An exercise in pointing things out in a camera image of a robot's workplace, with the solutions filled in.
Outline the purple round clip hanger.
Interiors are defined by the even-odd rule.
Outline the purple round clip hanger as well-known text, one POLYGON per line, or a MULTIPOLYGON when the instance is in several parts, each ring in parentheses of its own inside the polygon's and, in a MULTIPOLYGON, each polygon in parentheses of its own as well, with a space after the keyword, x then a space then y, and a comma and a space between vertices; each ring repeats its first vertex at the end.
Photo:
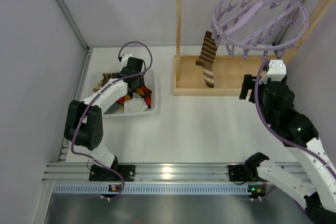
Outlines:
POLYGON ((308 26, 308 13, 299 0, 221 0, 212 15, 210 37, 229 56, 239 50, 247 59, 258 51, 265 59, 272 51, 282 57, 308 26))

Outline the brown striped sock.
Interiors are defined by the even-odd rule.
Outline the brown striped sock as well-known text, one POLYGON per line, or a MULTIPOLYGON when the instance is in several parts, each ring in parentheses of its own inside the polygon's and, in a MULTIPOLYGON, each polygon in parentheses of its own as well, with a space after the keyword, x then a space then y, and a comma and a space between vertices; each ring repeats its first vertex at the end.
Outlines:
POLYGON ((100 80, 100 82, 94 87, 94 93, 107 89, 111 83, 118 80, 116 73, 103 73, 102 77, 102 80, 100 80))
POLYGON ((217 48, 215 40, 212 38, 212 32, 206 31, 203 38, 201 53, 195 64, 201 66, 204 82, 209 88, 215 86, 213 64, 216 58, 217 48))

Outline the white sock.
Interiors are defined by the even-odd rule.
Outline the white sock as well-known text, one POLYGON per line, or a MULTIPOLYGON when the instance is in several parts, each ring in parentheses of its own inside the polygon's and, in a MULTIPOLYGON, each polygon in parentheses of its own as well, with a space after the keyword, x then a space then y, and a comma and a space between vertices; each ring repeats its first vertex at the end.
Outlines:
POLYGON ((142 98, 133 98, 124 102, 124 113, 143 112, 148 106, 142 98))

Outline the argyle sock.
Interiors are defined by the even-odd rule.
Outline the argyle sock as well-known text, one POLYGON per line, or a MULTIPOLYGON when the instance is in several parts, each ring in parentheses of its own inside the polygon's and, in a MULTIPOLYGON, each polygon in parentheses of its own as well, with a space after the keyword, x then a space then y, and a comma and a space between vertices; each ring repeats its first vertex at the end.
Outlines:
POLYGON ((133 99, 133 94, 136 93, 138 94, 145 102, 146 106, 148 109, 151 108, 152 105, 152 91, 147 88, 146 85, 141 85, 139 88, 136 88, 133 91, 130 91, 127 93, 125 96, 121 97, 120 99, 117 100, 117 103, 119 105, 124 105, 126 101, 132 100, 133 99))

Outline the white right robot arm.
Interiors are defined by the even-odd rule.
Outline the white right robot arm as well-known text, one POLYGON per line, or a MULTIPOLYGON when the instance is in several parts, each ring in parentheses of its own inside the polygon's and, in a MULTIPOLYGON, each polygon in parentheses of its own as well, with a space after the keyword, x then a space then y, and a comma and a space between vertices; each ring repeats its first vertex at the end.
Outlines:
POLYGON ((286 78, 244 75, 239 98, 254 103, 266 129, 297 159, 306 183, 258 152, 247 158, 241 181, 266 180, 290 196, 313 223, 335 223, 335 166, 310 119, 294 109, 286 78))

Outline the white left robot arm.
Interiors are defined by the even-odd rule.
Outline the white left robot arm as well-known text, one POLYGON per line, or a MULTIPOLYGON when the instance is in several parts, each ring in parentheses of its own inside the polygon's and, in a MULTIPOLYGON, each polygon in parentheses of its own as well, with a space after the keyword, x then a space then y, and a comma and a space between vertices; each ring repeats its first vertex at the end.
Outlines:
POLYGON ((113 106, 125 112, 143 112, 152 106, 152 91, 145 85, 145 62, 125 54, 118 58, 121 71, 103 74, 93 94, 73 100, 68 108, 64 137, 71 152, 94 161, 99 172, 115 176, 118 158, 103 142, 103 115, 113 106))

